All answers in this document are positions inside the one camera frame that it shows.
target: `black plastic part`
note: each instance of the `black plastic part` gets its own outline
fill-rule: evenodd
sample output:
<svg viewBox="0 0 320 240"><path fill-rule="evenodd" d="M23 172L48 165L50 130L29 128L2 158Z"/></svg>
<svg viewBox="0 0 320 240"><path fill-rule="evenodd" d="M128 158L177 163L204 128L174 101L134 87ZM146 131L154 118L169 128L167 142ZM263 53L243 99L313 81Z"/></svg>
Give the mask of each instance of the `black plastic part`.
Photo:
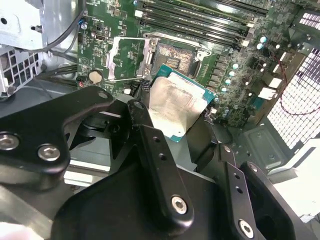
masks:
<svg viewBox="0 0 320 240"><path fill-rule="evenodd" d="M201 172L213 158L215 147L218 144L211 124L200 116L186 133L186 140L191 161L197 164L197 172Z"/></svg>
<svg viewBox="0 0 320 240"><path fill-rule="evenodd" d="M253 238L251 239L264 239L263 237L259 238L245 175L236 168L234 153L219 143L214 149L213 159L200 173L213 178L219 185L221 191L219 229L225 230L223 226L229 226L229 230L221 232L221 234L226 239L247 239L239 226L240 220L244 220L253 230Z"/></svg>
<svg viewBox="0 0 320 240"><path fill-rule="evenodd" d="M178 169L194 206L195 221L175 240L220 240L215 199L217 185ZM173 239L153 225L153 194L139 162L71 197L52 226L51 240Z"/></svg>
<svg viewBox="0 0 320 240"><path fill-rule="evenodd" d="M90 86L0 118L0 132L19 138L17 148L0 151L0 183L40 190L54 187L70 162L64 127L106 110L112 101L109 93ZM57 160L45 161L38 157L38 149L47 144L59 149Z"/></svg>
<svg viewBox="0 0 320 240"><path fill-rule="evenodd" d="M245 162L240 169L246 177L257 227L266 236L267 240L317 239L257 165L252 162Z"/></svg>

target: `screw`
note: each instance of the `screw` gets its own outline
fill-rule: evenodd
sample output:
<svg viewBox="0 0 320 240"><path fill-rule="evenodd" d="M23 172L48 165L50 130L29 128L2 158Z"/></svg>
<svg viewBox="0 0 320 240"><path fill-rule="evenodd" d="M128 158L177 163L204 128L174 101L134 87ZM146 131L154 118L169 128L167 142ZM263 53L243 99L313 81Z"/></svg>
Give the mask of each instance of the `screw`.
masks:
<svg viewBox="0 0 320 240"><path fill-rule="evenodd" d="M249 239L254 238L254 231L252 227L245 220L242 220L242 219L239 220L239 227L241 231L244 233L244 235L246 235Z"/></svg>
<svg viewBox="0 0 320 240"><path fill-rule="evenodd" d="M178 214L185 214L187 212L187 204L181 197L174 196L171 199L171 204Z"/></svg>
<svg viewBox="0 0 320 240"><path fill-rule="evenodd" d="M150 70L146 68L143 73L145 76L150 75Z"/></svg>
<svg viewBox="0 0 320 240"><path fill-rule="evenodd" d="M45 161L52 162L60 157L60 151L53 145L44 145L39 148L38 156Z"/></svg>
<svg viewBox="0 0 320 240"><path fill-rule="evenodd" d="M86 30L88 28L88 25L86 23L81 23L80 27L82 30Z"/></svg>
<svg viewBox="0 0 320 240"><path fill-rule="evenodd" d="M157 45L157 43L156 43L155 40L151 40L151 41L150 41L150 45L153 46L153 47L155 47L155 46Z"/></svg>
<svg viewBox="0 0 320 240"><path fill-rule="evenodd" d="M254 171L254 172L258 172L258 168L255 166L255 165L253 165L253 164L250 164L250 168Z"/></svg>
<svg viewBox="0 0 320 240"><path fill-rule="evenodd" d="M19 139L11 134L0 134L0 150L13 150L19 145Z"/></svg>
<svg viewBox="0 0 320 240"><path fill-rule="evenodd" d="M223 145L224 150L226 150L228 153L231 153L230 148L228 148L226 145Z"/></svg>

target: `black plastic bracket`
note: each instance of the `black plastic bracket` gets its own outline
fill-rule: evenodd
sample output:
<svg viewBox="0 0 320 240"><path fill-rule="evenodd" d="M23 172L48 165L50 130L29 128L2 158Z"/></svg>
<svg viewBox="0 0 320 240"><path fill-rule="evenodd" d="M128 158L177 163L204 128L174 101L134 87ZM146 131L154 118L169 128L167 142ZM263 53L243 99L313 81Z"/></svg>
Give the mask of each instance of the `black plastic bracket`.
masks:
<svg viewBox="0 0 320 240"><path fill-rule="evenodd" d="M221 224L229 226L229 230L221 234L228 239L264 239L259 237L245 175L236 168L232 150L219 143L214 149L213 159L200 173L213 178L219 185Z"/></svg>
<svg viewBox="0 0 320 240"><path fill-rule="evenodd" d="M250 189L255 221L264 236L268 239L317 239L257 165L245 162L240 169Z"/></svg>
<svg viewBox="0 0 320 240"><path fill-rule="evenodd" d="M70 162L65 126L106 110L112 102L109 93L90 86L0 118L0 134L18 139L14 149L0 150L0 183L40 190L54 187ZM55 160L39 157L39 149L49 145L58 150Z"/></svg>

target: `perforated metal panel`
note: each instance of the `perforated metal panel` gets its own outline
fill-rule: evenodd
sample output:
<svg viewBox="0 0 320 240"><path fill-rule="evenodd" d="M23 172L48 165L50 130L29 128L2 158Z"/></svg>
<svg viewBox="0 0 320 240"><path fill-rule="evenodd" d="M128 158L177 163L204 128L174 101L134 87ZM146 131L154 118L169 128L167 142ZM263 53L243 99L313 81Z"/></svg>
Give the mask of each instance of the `perforated metal panel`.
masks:
<svg viewBox="0 0 320 240"><path fill-rule="evenodd" d="M314 48L301 65L267 118L290 149L320 132L320 50Z"/></svg>
<svg viewBox="0 0 320 240"><path fill-rule="evenodd" d="M13 47L0 51L0 98L7 98L41 72L42 53L19 52Z"/></svg>

